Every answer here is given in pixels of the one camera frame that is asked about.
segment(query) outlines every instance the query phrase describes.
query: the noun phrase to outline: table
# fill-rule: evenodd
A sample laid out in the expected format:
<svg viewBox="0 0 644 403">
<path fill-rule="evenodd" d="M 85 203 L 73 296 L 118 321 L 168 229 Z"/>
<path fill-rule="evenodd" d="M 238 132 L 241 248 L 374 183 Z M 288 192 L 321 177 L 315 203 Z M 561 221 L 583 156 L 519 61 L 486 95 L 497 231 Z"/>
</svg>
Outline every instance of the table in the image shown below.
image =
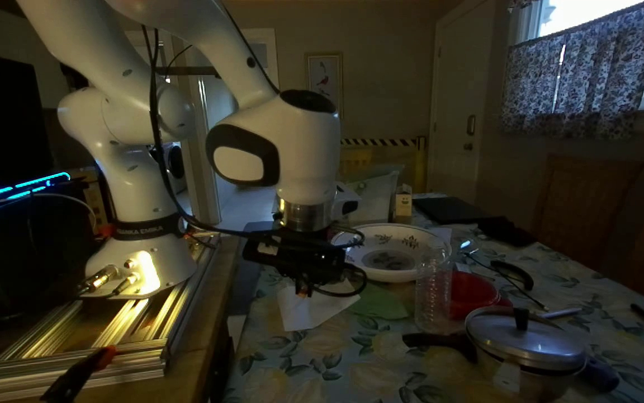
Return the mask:
<svg viewBox="0 0 644 403">
<path fill-rule="evenodd" d="M 414 225 L 434 229 L 424 217 L 414 217 Z M 545 307 L 582 304 L 576 315 L 555 323 L 586 340 L 589 352 L 620 375 L 610 395 L 598 395 L 576 381 L 560 402 L 644 402 L 644 321 L 631 311 L 631 303 L 644 307 L 644 296 L 543 244 L 478 244 L 494 258 L 524 267 L 537 282 L 532 296 Z M 501 277 L 482 275 L 505 299 L 522 299 Z M 397 303 L 410 315 L 397 309 L 350 307 L 315 330 L 284 331 L 276 303 L 278 282 L 276 269 L 262 269 L 226 402 L 519 402 L 454 350 L 404 348 L 403 334 L 419 331 L 410 299 L 414 284 L 371 284 L 390 299 L 390 307 Z"/>
</svg>

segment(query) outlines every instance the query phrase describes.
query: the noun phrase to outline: lid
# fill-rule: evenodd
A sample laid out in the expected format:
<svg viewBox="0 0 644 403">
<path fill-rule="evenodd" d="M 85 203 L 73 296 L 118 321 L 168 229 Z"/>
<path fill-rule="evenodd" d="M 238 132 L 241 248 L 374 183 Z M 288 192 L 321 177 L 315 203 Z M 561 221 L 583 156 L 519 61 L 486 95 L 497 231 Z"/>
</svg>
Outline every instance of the lid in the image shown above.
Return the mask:
<svg viewBox="0 0 644 403">
<path fill-rule="evenodd" d="M 586 348 L 553 323 L 522 309 L 481 309 L 464 321 L 469 338 L 487 353 L 543 371 L 576 371 Z"/>
</svg>

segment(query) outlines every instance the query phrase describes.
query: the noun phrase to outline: lace curtain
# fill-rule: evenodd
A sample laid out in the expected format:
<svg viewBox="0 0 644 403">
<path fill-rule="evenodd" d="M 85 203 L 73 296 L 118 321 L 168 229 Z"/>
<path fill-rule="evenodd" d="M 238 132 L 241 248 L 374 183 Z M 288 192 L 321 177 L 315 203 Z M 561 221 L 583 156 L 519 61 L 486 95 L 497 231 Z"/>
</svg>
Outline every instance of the lace curtain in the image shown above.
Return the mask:
<svg viewBox="0 0 644 403">
<path fill-rule="evenodd" d="M 644 3 L 522 43 L 507 63 L 505 132 L 629 138 L 644 93 Z"/>
</svg>

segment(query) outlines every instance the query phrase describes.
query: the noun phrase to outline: pot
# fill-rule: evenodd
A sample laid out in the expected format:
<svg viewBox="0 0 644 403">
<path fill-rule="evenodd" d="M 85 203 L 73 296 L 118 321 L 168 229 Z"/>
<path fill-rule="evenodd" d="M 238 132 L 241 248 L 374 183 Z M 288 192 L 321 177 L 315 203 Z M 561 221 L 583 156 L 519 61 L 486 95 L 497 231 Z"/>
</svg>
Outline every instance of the pot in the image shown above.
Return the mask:
<svg viewBox="0 0 644 403">
<path fill-rule="evenodd" d="M 404 334 L 404 343 L 454 348 L 469 362 L 478 362 L 494 385 L 524 402 L 555 402 L 575 378 L 589 381 L 598 391 L 617 385 L 615 371 L 598 362 L 582 340 L 527 309 L 477 309 L 463 327 L 449 337 Z"/>
</svg>

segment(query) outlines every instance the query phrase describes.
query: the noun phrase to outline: window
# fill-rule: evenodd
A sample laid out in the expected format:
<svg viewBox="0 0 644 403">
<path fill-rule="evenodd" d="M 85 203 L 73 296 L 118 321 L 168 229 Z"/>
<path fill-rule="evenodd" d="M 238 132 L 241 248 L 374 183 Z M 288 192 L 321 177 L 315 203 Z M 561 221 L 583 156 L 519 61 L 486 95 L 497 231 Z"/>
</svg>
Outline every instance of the window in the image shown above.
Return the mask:
<svg viewBox="0 0 644 403">
<path fill-rule="evenodd" d="M 532 0 L 513 28 L 505 128 L 573 138 L 632 135 L 644 110 L 644 0 Z"/>
</svg>

